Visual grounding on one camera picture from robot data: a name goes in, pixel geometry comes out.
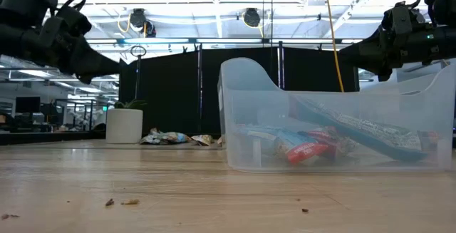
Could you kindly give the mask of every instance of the white planter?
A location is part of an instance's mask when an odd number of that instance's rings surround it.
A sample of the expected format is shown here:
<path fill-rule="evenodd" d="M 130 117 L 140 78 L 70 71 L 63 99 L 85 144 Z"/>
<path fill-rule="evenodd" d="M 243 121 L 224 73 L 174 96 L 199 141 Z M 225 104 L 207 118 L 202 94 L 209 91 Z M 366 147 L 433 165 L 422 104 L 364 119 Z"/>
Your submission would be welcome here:
<path fill-rule="evenodd" d="M 141 140 L 143 112 L 134 109 L 110 109 L 106 118 L 106 142 L 133 144 Z"/>

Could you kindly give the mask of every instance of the crumb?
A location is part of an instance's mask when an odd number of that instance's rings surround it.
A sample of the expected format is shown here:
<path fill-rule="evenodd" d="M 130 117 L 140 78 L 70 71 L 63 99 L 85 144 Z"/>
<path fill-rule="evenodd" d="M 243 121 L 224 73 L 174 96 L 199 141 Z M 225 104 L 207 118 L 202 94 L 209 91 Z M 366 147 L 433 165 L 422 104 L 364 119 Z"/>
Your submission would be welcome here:
<path fill-rule="evenodd" d="M 114 204 L 114 200 L 111 198 L 109 199 L 109 201 L 106 202 L 105 206 L 108 207 L 108 206 L 111 206 Z"/>
<path fill-rule="evenodd" d="M 128 200 L 128 202 L 122 202 L 122 205 L 131 205 L 131 204 L 139 204 L 140 200 Z"/>

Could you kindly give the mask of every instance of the computer monitor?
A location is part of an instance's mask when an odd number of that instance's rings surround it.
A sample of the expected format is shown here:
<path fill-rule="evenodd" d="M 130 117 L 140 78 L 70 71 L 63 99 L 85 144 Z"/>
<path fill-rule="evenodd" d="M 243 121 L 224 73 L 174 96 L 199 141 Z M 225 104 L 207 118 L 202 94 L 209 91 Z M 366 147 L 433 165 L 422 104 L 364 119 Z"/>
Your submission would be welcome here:
<path fill-rule="evenodd" d="M 16 113 L 34 113 L 40 112 L 40 97 L 17 97 Z"/>

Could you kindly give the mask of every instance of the ceiling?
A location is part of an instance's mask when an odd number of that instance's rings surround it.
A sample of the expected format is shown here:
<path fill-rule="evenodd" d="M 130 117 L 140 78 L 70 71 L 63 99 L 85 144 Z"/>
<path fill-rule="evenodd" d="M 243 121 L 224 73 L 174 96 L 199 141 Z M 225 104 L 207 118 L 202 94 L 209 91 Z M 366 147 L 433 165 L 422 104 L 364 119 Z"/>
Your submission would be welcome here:
<path fill-rule="evenodd" d="M 383 12 L 399 1 L 414 0 L 329 0 L 336 38 L 366 38 L 381 22 Z M 145 9 L 157 30 L 157 38 L 331 38 L 326 0 L 87 0 L 82 9 L 93 25 L 87 39 L 140 38 L 126 31 L 133 9 Z M 256 8 L 262 18 L 260 28 L 249 28 L 242 20 L 246 8 Z M 427 5 L 418 6 L 428 19 Z M 207 44 L 204 48 L 234 48 L 259 44 Z M 316 48 L 309 43 L 286 46 Z M 93 44 L 104 56 L 132 61 L 129 45 Z M 182 52 L 182 44 L 147 45 L 147 56 Z M 0 64 L 7 65 L 5 60 Z M 372 75 L 363 73 L 363 77 Z"/>

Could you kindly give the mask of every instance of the potted plant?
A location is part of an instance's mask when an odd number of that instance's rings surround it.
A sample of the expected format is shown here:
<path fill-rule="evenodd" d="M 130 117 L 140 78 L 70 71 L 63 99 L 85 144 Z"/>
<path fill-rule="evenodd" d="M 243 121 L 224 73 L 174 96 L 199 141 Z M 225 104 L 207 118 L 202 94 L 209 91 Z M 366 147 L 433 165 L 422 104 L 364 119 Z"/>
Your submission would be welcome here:
<path fill-rule="evenodd" d="M 111 144 L 133 144 L 141 140 L 143 133 L 143 100 L 129 103 L 117 102 L 108 110 L 106 118 L 106 142 Z"/>

